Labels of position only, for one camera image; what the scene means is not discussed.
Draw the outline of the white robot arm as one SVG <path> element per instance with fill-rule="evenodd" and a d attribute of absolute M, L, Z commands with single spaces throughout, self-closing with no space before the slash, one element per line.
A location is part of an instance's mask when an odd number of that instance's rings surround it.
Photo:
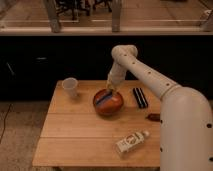
<path fill-rule="evenodd" d="M 111 55 L 109 89 L 131 72 L 161 101 L 160 171 L 213 171 L 213 112 L 207 98 L 140 62 L 134 45 L 117 45 Z"/>

